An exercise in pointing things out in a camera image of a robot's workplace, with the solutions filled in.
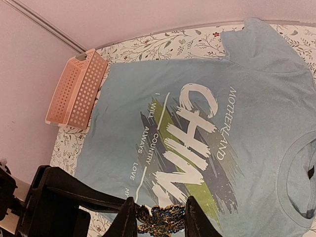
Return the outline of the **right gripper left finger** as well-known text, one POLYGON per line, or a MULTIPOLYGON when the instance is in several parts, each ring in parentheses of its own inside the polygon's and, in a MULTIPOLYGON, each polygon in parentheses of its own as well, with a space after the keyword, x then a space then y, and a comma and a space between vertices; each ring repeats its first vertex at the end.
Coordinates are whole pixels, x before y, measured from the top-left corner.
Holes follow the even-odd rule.
POLYGON ((137 221, 134 199, 128 197, 108 229, 109 237, 136 237, 137 221))

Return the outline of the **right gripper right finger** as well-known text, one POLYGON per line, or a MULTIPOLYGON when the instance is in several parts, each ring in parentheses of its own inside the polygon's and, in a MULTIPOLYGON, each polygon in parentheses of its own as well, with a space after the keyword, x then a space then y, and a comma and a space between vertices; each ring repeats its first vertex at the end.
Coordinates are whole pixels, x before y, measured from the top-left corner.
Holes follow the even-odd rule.
POLYGON ((185 237, 222 237, 193 196, 186 202, 185 237))

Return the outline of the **silver brooch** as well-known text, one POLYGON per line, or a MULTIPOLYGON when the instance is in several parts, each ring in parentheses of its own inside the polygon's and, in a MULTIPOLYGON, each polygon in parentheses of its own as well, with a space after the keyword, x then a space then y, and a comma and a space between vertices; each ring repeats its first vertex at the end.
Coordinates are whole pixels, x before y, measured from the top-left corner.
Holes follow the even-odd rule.
POLYGON ((170 237, 185 228, 185 206, 154 206, 149 210, 145 205, 136 208, 136 219, 142 223, 137 226, 139 234, 153 237, 170 237))

